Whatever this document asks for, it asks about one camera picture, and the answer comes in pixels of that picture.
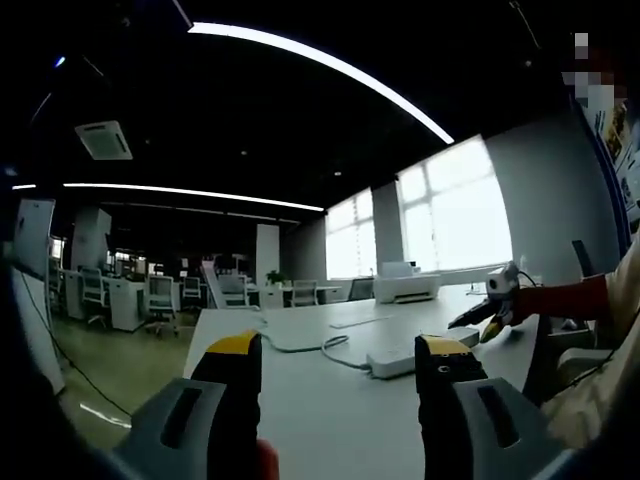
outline linear led light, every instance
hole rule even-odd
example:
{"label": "linear led light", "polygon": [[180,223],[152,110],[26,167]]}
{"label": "linear led light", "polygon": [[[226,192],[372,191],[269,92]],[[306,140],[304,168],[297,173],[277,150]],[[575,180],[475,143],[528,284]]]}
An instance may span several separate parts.
{"label": "linear led light", "polygon": [[254,30],[252,28],[234,27],[232,25],[222,25],[219,23],[204,23],[194,22],[193,27],[189,30],[189,33],[203,33],[207,35],[220,35],[224,37],[241,38],[243,40],[251,40],[253,42],[262,43],[264,45],[271,45],[272,47],[282,48],[292,53],[297,53],[310,60],[315,60],[318,63],[322,63],[327,67],[333,68],[345,75],[353,78],[354,80],[366,85],[367,87],[375,90],[383,97],[391,100],[409,115],[414,117],[425,127],[435,133],[442,139],[447,145],[453,143],[453,138],[445,132],[436,122],[431,120],[422,110],[409,102],[406,98],[400,94],[391,90],[386,85],[380,83],[371,75],[367,75],[362,70],[357,69],[353,65],[349,65],[336,57],[324,53],[315,48],[309,47],[303,43],[289,40],[288,38],[280,37],[279,35],[273,35],[271,33],[262,32],[260,30]]}
{"label": "linear led light", "polygon": [[246,197],[244,195],[230,195],[228,193],[202,192],[198,190],[185,190],[183,188],[167,187],[145,187],[143,185],[121,185],[116,183],[64,183],[67,188],[116,188],[120,190],[146,190],[149,192],[181,193],[184,195],[198,195],[201,197],[225,198],[228,200],[242,200],[245,202],[266,203],[269,205],[279,205],[281,207],[300,208],[302,210],[312,210],[314,212],[324,212],[324,208],[301,205],[299,203],[281,202],[279,200],[267,200],[266,198]]}

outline white printer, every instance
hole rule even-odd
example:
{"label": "white printer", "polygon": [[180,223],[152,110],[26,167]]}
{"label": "white printer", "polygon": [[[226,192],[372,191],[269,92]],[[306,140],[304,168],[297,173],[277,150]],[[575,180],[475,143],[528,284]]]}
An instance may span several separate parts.
{"label": "white printer", "polygon": [[409,262],[389,262],[383,264],[382,277],[373,281],[373,292],[377,303],[410,303],[432,300],[440,290],[440,275],[413,273]]}

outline window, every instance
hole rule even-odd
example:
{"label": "window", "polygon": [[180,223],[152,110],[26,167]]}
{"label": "window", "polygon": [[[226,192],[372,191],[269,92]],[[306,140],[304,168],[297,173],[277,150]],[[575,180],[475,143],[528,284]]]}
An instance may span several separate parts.
{"label": "window", "polygon": [[60,238],[52,238],[51,239],[51,256],[53,258],[57,258],[58,260],[62,260],[62,250],[64,250],[64,240]]}
{"label": "window", "polygon": [[376,239],[371,190],[330,208],[325,226],[329,279],[375,275]]}
{"label": "window", "polygon": [[405,259],[423,272],[464,270],[512,258],[500,186],[474,137],[399,175]]}

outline potted plant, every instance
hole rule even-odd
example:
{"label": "potted plant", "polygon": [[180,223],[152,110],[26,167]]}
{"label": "potted plant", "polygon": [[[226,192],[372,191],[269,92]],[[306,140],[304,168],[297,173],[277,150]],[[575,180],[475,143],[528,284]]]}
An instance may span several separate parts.
{"label": "potted plant", "polygon": [[282,284],[287,280],[287,277],[284,273],[276,272],[275,270],[271,270],[267,273],[267,281],[271,285],[276,285],[278,288],[282,288]]}

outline white power adapter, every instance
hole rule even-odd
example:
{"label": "white power adapter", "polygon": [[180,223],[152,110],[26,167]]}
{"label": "white power adapter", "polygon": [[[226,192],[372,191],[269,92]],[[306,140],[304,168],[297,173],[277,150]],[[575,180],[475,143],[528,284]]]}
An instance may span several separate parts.
{"label": "white power adapter", "polygon": [[[472,348],[480,341],[480,333],[475,328],[452,328],[443,337],[452,338]],[[386,350],[367,353],[367,364],[375,378],[393,378],[415,371],[414,344],[404,343]]]}

